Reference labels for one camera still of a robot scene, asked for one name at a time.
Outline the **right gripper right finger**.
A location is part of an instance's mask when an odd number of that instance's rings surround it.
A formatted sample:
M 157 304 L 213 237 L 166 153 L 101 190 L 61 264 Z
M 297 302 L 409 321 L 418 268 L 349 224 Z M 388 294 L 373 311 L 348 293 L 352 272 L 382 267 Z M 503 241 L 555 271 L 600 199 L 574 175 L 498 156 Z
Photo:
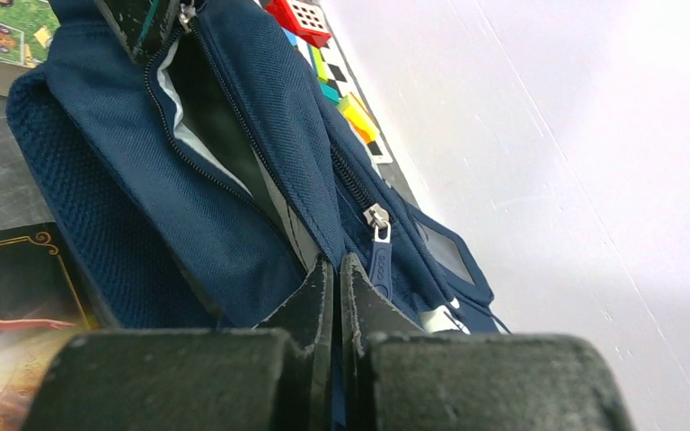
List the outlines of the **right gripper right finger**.
M 341 328 L 351 430 L 630 430 L 605 359 L 561 334 L 427 334 L 341 263 Z

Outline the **navy blue student backpack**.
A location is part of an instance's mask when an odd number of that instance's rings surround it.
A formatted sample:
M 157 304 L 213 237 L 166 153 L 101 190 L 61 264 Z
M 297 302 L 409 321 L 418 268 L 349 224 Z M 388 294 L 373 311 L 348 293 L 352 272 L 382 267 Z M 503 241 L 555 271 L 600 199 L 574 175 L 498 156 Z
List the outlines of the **navy blue student backpack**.
M 464 241 L 386 183 L 253 1 L 180 1 L 134 63 L 93 1 L 54 1 L 7 122 L 75 259 L 126 328 L 252 327 L 318 258 L 356 255 L 427 332 L 497 332 Z

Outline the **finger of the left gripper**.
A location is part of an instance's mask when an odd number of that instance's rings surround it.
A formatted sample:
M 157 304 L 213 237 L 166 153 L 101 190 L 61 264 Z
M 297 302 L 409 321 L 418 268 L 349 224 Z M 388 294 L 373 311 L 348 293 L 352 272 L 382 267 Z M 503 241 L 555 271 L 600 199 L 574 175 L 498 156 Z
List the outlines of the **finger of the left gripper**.
M 131 61 L 143 65 L 171 35 L 179 0 L 95 0 Z

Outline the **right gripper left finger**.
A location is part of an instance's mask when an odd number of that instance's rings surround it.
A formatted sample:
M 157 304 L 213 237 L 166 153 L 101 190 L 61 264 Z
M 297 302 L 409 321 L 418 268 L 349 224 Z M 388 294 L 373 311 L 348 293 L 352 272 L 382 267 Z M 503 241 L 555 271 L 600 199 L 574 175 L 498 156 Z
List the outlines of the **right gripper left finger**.
M 334 271 L 251 329 L 107 330 L 70 339 L 26 430 L 327 430 Z

